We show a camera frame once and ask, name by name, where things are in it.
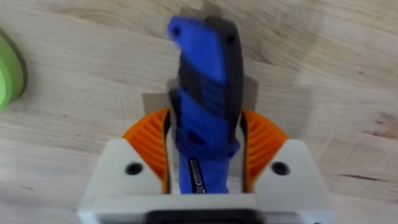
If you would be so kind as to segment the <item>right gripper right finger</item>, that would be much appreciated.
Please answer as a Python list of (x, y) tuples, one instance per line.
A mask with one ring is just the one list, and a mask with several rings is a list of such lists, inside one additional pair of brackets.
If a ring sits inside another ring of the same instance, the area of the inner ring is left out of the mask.
[(244, 192), (264, 212), (331, 210), (328, 189), (307, 148), (262, 115), (243, 110)]

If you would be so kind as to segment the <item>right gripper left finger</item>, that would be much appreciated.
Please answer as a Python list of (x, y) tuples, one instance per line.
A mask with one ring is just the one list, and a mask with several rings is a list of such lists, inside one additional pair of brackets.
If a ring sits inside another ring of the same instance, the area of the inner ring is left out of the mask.
[(145, 115), (121, 138), (108, 141), (85, 197), (168, 194), (166, 137), (169, 127), (170, 111), (165, 108)]

